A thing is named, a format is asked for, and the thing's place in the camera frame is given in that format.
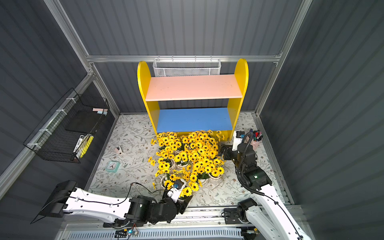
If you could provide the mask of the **shelf sunflower pot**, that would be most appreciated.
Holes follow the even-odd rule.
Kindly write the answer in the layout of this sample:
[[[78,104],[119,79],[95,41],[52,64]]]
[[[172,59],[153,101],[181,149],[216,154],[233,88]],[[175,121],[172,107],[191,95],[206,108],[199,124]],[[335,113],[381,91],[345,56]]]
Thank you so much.
[[[187,144],[191,149],[211,146],[216,143],[216,140],[211,136],[212,133],[211,130],[195,131],[187,136],[182,136],[182,143]]]
[[[155,174],[155,179],[153,181],[154,190],[160,190],[160,188],[165,190],[170,190],[174,187],[176,180],[181,179],[182,172],[177,170],[168,171],[166,173],[160,173],[158,171]]]
[[[175,152],[183,149],[181,139],[174,132],[158,133],[155,138],[151,139],[151,145],[159,146],[156,155],[163,158],[172,157]]]
[[[205,163],[210,163],[215,166],[221,166],[224,164],[223,160],[218,156],[219,152],[217,146],[203,146],[198,150],[198,153]]]
[[[211,179],[218,180],[223,176],[225,173],[224,163],[224,161],[216,159],[213,163],[208,165],[210,169],[209,176]]]
[[[173,160],[165,158],[155,160],[153,157],[150,157],[148,162],[151,166],[157,167],[157,174],[169,174],[174,165]]]
[[[205,160],[208,160],[208,157],[206,155],[206,152],[204,150],[197,150],[197,151],[189,151],[188,158],[190,163],[189,164],[195,164],[198,162],[205,162]]]
[[[191,172],[190,172],[190,182],[196,183],[200,187],[202,187],[207,179],[209,178],[209,175],[206,171],[206,166],[201,164],[196,164],[192,166]]]
[[[184,179],[180,179],[182,183],[186,183],[186,186],[183,188],[179,199],[186,200],[188,197],[191,197],[194,192],[197,192],[200,189],[200,184],[197,179],[186,182]]]
[[[186,167],[190,163],[188,153],[185,151],[174,151],[174,162],[178,169]]]
[[[210,142],[212,148],[215,150],[219,149],[220,142],[226,140],[226,136],[225,136],[224,132],[222,132],[222,131],[208,130],[208,137],[209,137],[209,142]]]

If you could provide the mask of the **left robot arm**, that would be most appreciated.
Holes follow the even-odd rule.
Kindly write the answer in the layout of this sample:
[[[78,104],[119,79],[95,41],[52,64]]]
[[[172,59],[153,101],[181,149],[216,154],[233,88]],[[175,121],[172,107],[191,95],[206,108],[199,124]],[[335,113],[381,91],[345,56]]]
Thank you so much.
[[[103,221],[105,228],[116,230],[146,223],[170,223],[185,212],[192,197],[187,195],[184,180],[177,180],[170,190],[164,189],[160,201],[146,196],[114,198],[92,194],[79,188],[76,181],[65,181],[56,185],[31,223],[45,217],[62,218],[64,215],[95,218]]]

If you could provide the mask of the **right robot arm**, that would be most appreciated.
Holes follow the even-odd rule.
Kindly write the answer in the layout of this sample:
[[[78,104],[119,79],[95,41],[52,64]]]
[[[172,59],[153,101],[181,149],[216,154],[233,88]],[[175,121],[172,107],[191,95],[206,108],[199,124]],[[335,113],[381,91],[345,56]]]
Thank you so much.
[[[236,131],[232,145],[222,145],[219,155],[233,161],[241,187],[251,197],[238,202],[236,208],[225,208],[222,217],[227,225],[251,224],[267,240],[309,240],[279,198],[272,180],[257,165],[253,142],[261,138],[258,131]]]

